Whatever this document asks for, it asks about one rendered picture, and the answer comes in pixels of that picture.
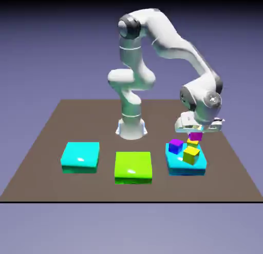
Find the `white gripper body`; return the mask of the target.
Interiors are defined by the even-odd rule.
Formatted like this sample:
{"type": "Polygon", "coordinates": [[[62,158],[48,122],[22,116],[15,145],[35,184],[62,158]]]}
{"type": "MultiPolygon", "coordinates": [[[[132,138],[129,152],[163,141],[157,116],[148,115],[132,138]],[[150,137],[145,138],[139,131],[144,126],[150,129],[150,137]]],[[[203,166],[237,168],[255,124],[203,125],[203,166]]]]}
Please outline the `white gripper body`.
{"type": "Polygon", "coordinates": [[[175,123],[175,131],[177,133],[192,133],[192,132],[218,132],[222,128],[223,119],[214,118],[212,122],[205,125],[204,122],[198,122],[194,119],[194,112],[183,112],[175,123]]]}

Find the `large cyan box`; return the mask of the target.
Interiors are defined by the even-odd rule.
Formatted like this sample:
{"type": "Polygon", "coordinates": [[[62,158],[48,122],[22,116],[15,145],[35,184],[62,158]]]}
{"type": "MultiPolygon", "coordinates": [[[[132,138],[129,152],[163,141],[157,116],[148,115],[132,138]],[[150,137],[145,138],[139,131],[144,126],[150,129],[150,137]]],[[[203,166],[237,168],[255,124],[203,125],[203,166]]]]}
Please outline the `large cyan box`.
{"type": "Polygon", "coordinates": [[[99,142],[68,142],[60,159],[63,173],[96,173],[99,142]]]}
{"type": "Polygon", "coordinates": [[[182,146],[182,151],[179,154],[174,154],[169,152],[169,143],[165,144],[165,158],[169,175],[204,175],[207,161],[201,146],[197,146],[197,148],[200,150],[200,153],[194,165],[183,161],[183,151],[186,149],[186,147],[187,144],[184,143],[182,146]]]}

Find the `large green box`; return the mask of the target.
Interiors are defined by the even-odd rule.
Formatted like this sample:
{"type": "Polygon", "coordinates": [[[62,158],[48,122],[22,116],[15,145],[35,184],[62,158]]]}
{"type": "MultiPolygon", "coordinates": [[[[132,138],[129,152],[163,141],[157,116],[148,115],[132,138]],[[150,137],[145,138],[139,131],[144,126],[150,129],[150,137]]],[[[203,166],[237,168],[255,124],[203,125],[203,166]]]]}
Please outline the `large green box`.
{"type": "Polygon", "coordinates": [[[151,184],[153,178],[149,151],[117,151],[115,159],[115,184],[151,184]]]}

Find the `small blue purple-topped cube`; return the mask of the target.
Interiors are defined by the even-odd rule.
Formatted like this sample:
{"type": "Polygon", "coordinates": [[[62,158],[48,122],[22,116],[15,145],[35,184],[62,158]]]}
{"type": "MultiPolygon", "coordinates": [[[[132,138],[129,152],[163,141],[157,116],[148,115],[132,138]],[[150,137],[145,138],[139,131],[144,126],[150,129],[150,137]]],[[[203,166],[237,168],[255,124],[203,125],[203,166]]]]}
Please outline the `small blue purple-topped cube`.
{"type": "Polygon", "coordinates": [[[184,142],[179,139],[171,139],[168,144],[168,151],[173,154],[179,154],[182,151],[184,142]]]}

